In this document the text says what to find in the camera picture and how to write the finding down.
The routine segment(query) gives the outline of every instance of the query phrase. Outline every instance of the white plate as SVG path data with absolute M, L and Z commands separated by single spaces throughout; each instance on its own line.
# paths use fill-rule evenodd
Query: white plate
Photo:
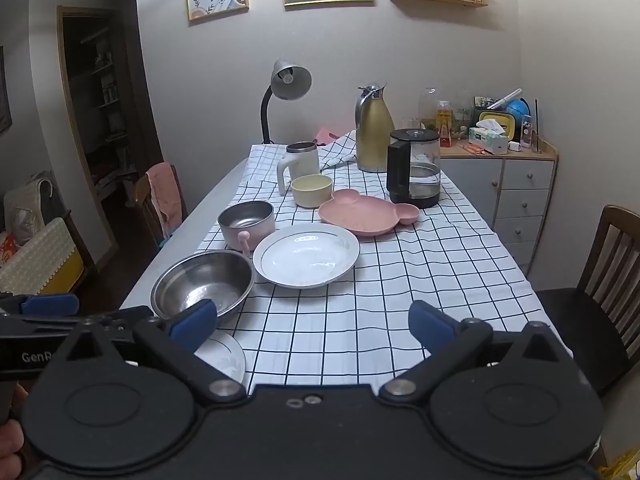
M 196 350 L 195 355 L 233 380 L 242 383 L 246 365 L 244 351 L 238 341 L 226 332 L 216 330 Z
M 358 239 L 347 229 L 311 223 L 279 229 L 258 244 L 254 266 L 272 283 L 314 288 L 340 278 L 356 263 Z

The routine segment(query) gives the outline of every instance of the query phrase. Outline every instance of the human hand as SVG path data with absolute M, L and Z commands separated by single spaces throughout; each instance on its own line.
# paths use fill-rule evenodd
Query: human hand
M 27 392 L 19 384 L 14 393 L 12 406 L 22 405 Z M 22 460 L 16 455 L 24 444 L 22 428 L 17 420 L 8 420 L 0 426 L 0 480 L 15 480 L 20 475 Z

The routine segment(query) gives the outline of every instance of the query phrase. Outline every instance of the lamp shade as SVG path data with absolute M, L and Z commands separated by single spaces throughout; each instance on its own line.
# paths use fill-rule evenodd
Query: lamp shade
M 273 95 L 285 101 L 294 101 L 309 92 L 310 88 L 309 70 L 281 59 L 276 61 L 271 74 Z

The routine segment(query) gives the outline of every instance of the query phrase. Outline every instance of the checkered tablecloth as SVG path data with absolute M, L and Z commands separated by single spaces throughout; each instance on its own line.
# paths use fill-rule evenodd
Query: checkered tablecloth
M 380 198 L 386 175 L 363 173 L 353 136 L 322 147 L 324 174 L 335 189 Z M 274 165 L 283 146 L 254 146 L 231 204 L 267 200 L 276 227 L 318 222 L 318 210 L 280 196 Z M 225 248 L 214 224 L 198 250 Z M 429 355 L 410 334 L 407 313 L 425 300 L 455 319 L 478 317 L 496 330 L 519 331 L 528 320 L 551 325 L 529 282 L 478 212 L 442 174 L 440 203 L 411 226 L 360 238 L 360 256 L 340 281 L 311 290 L 258 282 L 223 326 L 246 355 L 244 384 L 370 383 L 377 389 Z

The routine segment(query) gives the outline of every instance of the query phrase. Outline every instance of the cabinet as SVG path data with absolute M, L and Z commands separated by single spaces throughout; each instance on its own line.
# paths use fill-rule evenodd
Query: cabinet
M 494 223 L 502 161 L 496 158 L 443 158 L 442 171 L 487 224 Z
M 527 274 L 544 228 L 558 154 L 543 143 L 542 153 L 472 155 L 463 142 L 442 148 L 442 171 Z

